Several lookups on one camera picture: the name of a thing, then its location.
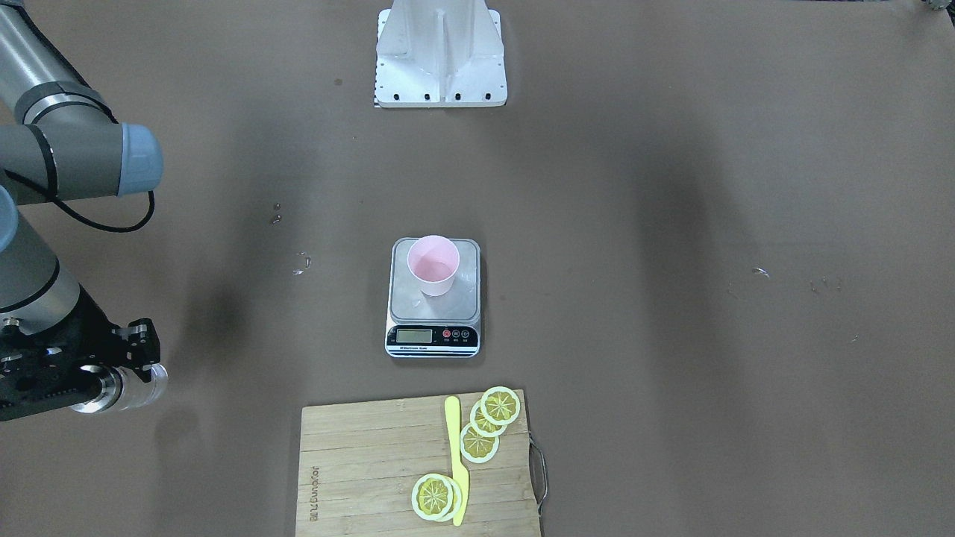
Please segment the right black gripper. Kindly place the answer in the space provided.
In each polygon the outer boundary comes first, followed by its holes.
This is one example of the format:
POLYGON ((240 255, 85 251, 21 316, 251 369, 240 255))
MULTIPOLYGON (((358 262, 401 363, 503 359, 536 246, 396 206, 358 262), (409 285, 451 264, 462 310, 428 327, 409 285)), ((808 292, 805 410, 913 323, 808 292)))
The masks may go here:
POLYGON ((145 371, 160 363, 153 320, 127 327, 127 341, 85 289, 65 319, 27 334, 24 321, 2 325, 1 419, 11 421, 93 400, 102 381, 89 370, 123 365, 145 371))

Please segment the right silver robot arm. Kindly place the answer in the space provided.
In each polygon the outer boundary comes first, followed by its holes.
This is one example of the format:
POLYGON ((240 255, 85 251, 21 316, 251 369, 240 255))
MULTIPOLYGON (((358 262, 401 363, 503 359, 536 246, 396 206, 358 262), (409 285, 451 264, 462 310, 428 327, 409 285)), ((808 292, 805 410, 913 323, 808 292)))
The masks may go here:
POLYGON ((146 126, 116 119, 24 2, 2 3, 1 37, 13 114, 2 125, 1 418, 147 406, 168 382, 152 320, 113 323, 22 207, 49 203, 86 227, 136 232, 156 210, 163 150, 146 126))

